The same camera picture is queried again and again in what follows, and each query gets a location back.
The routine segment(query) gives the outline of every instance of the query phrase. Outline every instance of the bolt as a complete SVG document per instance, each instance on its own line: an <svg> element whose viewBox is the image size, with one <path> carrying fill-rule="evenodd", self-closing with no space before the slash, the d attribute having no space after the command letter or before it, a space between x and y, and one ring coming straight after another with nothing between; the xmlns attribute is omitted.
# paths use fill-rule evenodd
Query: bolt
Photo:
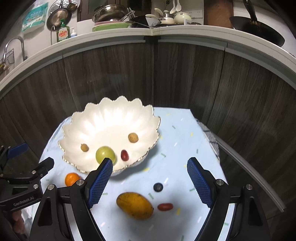
<svg viewBox="0 0 296 241"><path fill-rule="evenodd" d="M81 186L82 184L84 184L84 180L80 179L80 180L78 180L78 181L76 182L76 184L77 184L78 186Z"/></svg>
<svg viewBox="0 0 296 241"><path fill-rule="evenodd" d="M247 188L248 190L252 190L252 189L253 189L253 187L252 187L251 184L247 184L247 185L246 185L246 188Z"/></svg>
<svg viewBox="0 0 296 241"><path fill-rule="evenodd" d="M48 185L47 189L48 189L48 190L52 190L52 189L54 189L54 185L53 185L53 184Z"/></svg>
<svg viewBox="0 0 296 241"><path fill-rule="evenodd" d="M221 180L221 179L217 179L216 180L216 183L219 185L219 186L222 186L224 184L224 181Z"/></svg>

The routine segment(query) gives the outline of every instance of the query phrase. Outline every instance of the red date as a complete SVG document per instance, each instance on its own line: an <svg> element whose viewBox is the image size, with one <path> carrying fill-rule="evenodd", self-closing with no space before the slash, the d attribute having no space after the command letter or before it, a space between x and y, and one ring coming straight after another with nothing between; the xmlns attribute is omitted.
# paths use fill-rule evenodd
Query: red date
<svg viewBox="0 0 296 241"><path fill-rule="evenodd" d="M126 150L122 150L120 156L123 161L129 160L128 152Z"/></svg>
<svg viewBox="0 0 296 241"><path fill-rule="evenodd" d="M160 211L168 211L174 208L172 203L162 203L157 206Z"/></svg>

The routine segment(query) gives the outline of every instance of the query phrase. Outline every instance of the power outlet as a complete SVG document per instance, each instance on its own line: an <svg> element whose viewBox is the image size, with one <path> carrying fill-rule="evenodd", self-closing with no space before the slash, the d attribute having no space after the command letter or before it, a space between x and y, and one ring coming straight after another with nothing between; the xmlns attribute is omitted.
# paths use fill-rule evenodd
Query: power outlet
<svg viewBox="0 0 296 241"><path fill-rule="evenodd" d="M184 11L186 13L191 14L192 18L203 18L203 12L202 9L198 9L198 10L189 10L189 11Z"/></svg>

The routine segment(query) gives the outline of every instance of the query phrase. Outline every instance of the orange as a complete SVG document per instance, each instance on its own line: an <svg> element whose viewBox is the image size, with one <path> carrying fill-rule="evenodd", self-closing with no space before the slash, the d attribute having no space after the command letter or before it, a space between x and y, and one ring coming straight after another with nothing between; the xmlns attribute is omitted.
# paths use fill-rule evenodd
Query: orange
<svg viewBox="0 0 296 241"><path fill-rule="evenodd" d="M67 187L72 186L79 179L81 179L81 177L77 173L74 173L74 172L68 173L65 178L65 184Z"/></svg>

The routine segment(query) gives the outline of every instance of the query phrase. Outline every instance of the scalloped bowl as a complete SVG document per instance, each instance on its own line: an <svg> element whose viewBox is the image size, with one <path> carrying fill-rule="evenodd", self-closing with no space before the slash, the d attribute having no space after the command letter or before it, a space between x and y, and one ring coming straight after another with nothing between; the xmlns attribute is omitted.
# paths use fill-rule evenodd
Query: scalloped bowl
<svg viewBox="0 0 296 241"><path fill-rule="evenodd" d="M63 160L80 172L89 173L99 166L97 149L109 146L116 155L112 176L140 164L159 138L160 117L153 112L152 105L143 106L140 99L128 101L124 96L88 103L83 112L73 113L71 123L62 128L64 138L59 140L59 146L64 151ZM132 132L139 137L136 143L128 140ZM83 143L89 147L87 152L80 148ZM123 149L128 152L128 161L120 157Z"/></svg>

